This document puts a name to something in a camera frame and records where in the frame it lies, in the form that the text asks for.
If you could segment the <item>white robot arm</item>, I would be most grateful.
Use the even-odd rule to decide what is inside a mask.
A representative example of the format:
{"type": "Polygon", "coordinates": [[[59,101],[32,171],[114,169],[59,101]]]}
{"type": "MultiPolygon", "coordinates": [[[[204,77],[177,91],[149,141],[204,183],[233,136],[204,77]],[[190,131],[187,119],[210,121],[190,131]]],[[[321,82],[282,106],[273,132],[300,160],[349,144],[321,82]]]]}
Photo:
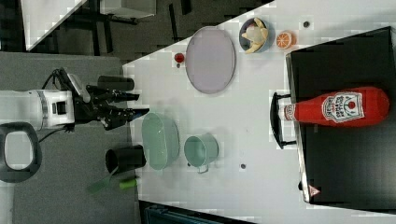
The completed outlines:
{"type": "Polygon", "coordinates": [[[146,115],[146,108],[116,107],[116,103],[136,101],[134,81],[126,77],[100,76],[95,85],[85,85],[63,69],[46,79],[55,88],[48,90],[2,91],[1,122],[27,122],[36,131],[64,128],[99,121],[113,130],[146,115]]]}

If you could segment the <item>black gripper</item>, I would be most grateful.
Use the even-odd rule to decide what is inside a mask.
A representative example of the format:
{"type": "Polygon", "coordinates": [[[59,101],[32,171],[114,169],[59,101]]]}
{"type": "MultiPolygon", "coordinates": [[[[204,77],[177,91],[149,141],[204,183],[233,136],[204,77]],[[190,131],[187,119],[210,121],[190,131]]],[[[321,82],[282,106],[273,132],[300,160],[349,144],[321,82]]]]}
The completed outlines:
{"type": "Polygon", "coordinates": [[[124,109],[111,105],[137,101],[138,94],[110,89],[107,85],[84,85],[72,74],[66,74],[66,89],[72,93],[73,125],[98,121],[106,131],[110,131],[149,112],[148,108],[124,109]]]}

